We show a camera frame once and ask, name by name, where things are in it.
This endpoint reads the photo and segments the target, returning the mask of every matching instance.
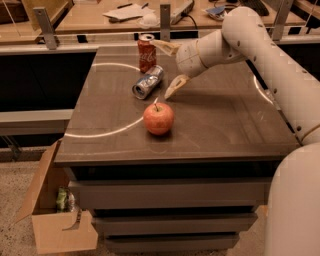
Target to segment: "apple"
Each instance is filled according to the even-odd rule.
[[[143,121],[150,133],[164,135],[173,125],[174,113],[171,107],[165,103],[153,103],[143,112]]]

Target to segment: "open cardboard box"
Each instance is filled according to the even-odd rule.
[[[56,199],[60,186],[68,186],[69,179],[63,168],[53,160],[60,141],[42,155],[16,222],[32,215],[33,232],[39,254],[93,250],[97,247],[98,233],[91,224],[92,215],[82,211],[56,213]]]

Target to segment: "wooden table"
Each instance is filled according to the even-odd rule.
[[[34,30],[30,21],[1,24],[0,45],[35,44],[40,34],[41,30]]]
[[[293,4],[315,18],[320,19],[319,5],[312,4],[307,0],[295,0]]]
[[[139,27],[136,20],[130,20],[123,22],[121,24],[112,24],[109,23],[107,17],[104,17],[102,13],[105,13],[109,10],[116,9],[117,6],[125,3],[137,3],[144,4],[144,0],[102,0],[99,4],[87,4],[81,5],[76,4],[70,10],[68,15],[63,19],[60,25],[57,28],[58,34],[69,34],[69,33],[114,33],[114,32],[132,32],[132,31],[145,31]],[[149,2],[149,8],[155,10],[155,13],[160,17],[160,4],[161,0],[151,0]],[[171,13],[173,10],[180,6],[183,3],[183,0],[177,0],[170,2],[171,4]],[[269,9],[270,15],[262,17],[262,20],[266,27],[272,26],[274,19],[276,17],[276,11],[271,7],[266,5]],[[196,21],[199,29],[215,29],[221,28],[221,21],[215,21],[210,18],[205,9],[213,8],[214,3],[210,3],[207,0],[195,1],[195,6],[193,10],[189,13]],[[290,13],[287,19],[287,25],[303,25],[305,21],[296,16],[293,13]],[[182,19],[178,24],[173,25],[172,30],[193,30],[195,29],[194,23],[190,18]]]

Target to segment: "dark table top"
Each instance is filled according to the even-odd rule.
[[[174,57],[158,51],[165,75],[145,100],[132,86],[143,76],[136,46],[97,52],[55,163],[61,166],[280,160],[298,147],[276,108],[257,89],[246,62],[217,65],[193,78],[168,101],[179,75]],[[144,109],[158,98],[175,112],[163,137],[144,127]]]

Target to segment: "concrete floor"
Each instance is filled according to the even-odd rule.
[[[38,161],[0,163],[0,256],[37,255],[31,217],[14,223]],[[247,232],[240,233],[240,241],[233,249],[223,251],[195,251],[174,253],[140,253],[126,256],[262,256],[264,249],[265,207],[257,209],[259,216]],[[71,256],[115,256],[105,248],[103,239],[95,251],[66,253]]]

